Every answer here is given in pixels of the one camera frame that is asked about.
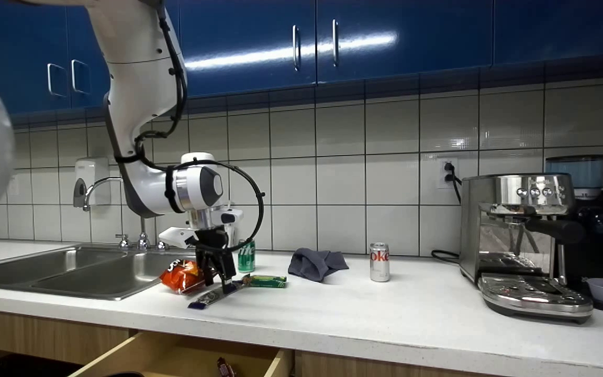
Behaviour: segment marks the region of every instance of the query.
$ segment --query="black cable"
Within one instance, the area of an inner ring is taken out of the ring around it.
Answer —
[[[193,161],[175,165],[175,170],[186,170],[191,165],[220,165],[220,168],[233,170],[233,172],[236,172],[242,177],[246,177],[252,184],[252,188],[256,193],[256,198],[257,198],[257,221],[256,221],[256,228],[252,231],[252,235],[246,240],[242,240],[239,244],[227,246],[227,248],[219,248],[219,246],[204,244],[204,242],[193,242],[193,244],[199,244],[201,248],[207,248],[207,254],[233,254],[233,252],[246,246],[249,240],[256,238],[256,235],[257,235],[257,231],[261,225],[261,220],[265,220],[265,198],[261,198],[265,193],[260,191],[257,181],[249,173],[246,173],[239,165],[231,165],[231,164],[222,164],[222,161],[214,161],[214,158],[193,158]]]
[[[459,184],[462,184],[462,180],[455,173],[455,165],[451,161],[447,161],[445,172],[447,172],[445,180],[452,184],[456,201],[462,202],[462,195],[459,188]]]
[[[180,119],[183,119],[183,112],[184,112],[184,105],[186,105],[186,97],[189,97],[189,85],[186,85],[186,80],[184,80],[184,67],[180,62],[180,56],[179,56],[179,50],[175,48],[175,41],[172,41],[172,27],[166,19],[166,6],[164,6],[164,0],[159,0],[159,8],[157,8],[157,15],[159,15],[159,28],[164,33],[164,39],[167,43],[167,50],[170,50],[170,58],[172,58],[172,75],[177,78],[177,107],[175,107],[175,115],[172,115],[172,125],[170,130],[166,131],[156,131],[156,130],[147,130],[142,134],[139,134],[135,138],[135,150],[139,153],[142,146],[140,143],[145,138],[167,138],[170,134],[175,134],[175,130],[179,128]]]
[[[461,258],[461,254],[456,252],[449,252],[449,248],[432,248],[429,254],[434,260],[445,260],[445,262],[456,262]]]
[[[459,202],[462,202],[462,195],[461,195],[459,184],[462,184],[462,181],[452,180],[455,197],[456,197]]]

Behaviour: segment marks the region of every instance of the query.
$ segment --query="coffee machine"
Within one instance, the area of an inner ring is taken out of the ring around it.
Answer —
[[[603,155],[548,156],[546,172],[570,173],[573,184],[573,204],[566,215],[582,224],[587,236],[568,246],[568,284],[585,290],[582,278],[603,278]]]
[[[585,231],[568,173],[495,173],[462,180],[461,271],[505,313],[587,320],[590,300],[566,286],[566,246]]]

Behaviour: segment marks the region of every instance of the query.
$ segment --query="open drawer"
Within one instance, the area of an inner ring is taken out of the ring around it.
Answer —
[[[235,369],[236,377],[292,375],[292,352],[285,350],[139,333],[76,370],[73,377],[108,377],[118,372],[216,377],[220,358]]]

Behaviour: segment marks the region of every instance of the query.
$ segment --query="orange object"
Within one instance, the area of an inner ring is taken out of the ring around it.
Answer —
[[[191,290],[201,284],[201,267],[194,260],[175,260],[159,280],[175,290]]]

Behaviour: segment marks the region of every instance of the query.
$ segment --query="tile backsplash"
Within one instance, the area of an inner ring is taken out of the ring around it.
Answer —
[[[148,150],[159,164],[210,150],[252,173],[267,193],[260,248],[364,254],[368,240],[388,240],[399,255],[429,255],[459,248],[461,209],[443,165],[452,161],[462,177],[542,170],[550,155],[603,155],[603,80],[189,115]],[[104,123],[18,130],[0,238],[137,238],[140,221],[119,181],[112,184],[112,204],[71,204],[82,156],[108,156],[118,175]],[[248,233],[256,201],[239,175],[220,173],[231,201],[248,212]],[[183,221],[175,213],[145,224],[156,238]]]

